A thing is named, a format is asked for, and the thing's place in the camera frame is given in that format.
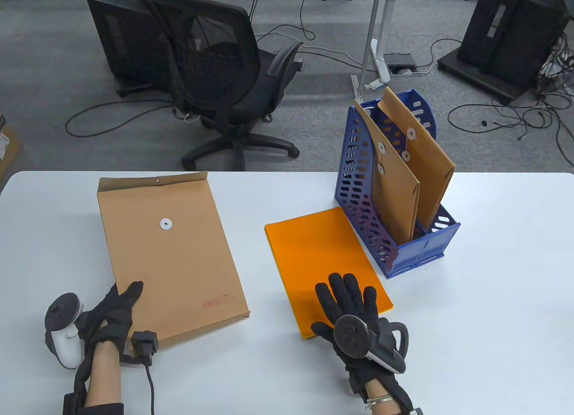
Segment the person's right hand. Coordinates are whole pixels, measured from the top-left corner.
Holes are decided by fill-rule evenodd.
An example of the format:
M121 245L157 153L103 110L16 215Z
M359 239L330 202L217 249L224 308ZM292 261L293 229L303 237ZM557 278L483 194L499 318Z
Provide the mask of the person's right hand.
M373 414L395 415L413 411L414 405L397 382L394 371L374 360L348 356L335 341L333 327L344 315L359 317L368 326L376 325L379 319L376 289L367 286L361 291L353 274L341 276L332 273L328 277L328 284L316 284L315 292L330 323L316 321L311 329L315 335L332 344L349 374L351 390L363 399Z

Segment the person's left hand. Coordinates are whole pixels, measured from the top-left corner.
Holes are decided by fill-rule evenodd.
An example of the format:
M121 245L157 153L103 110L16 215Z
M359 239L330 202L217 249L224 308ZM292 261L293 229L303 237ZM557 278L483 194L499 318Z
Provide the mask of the person's left hand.
M111 342L123 356L128 333L132 327L132 309L144 288L142 281L129 284L119 293L113 284L104 299L88 312L84 331L84 355L92 356L98 343Z

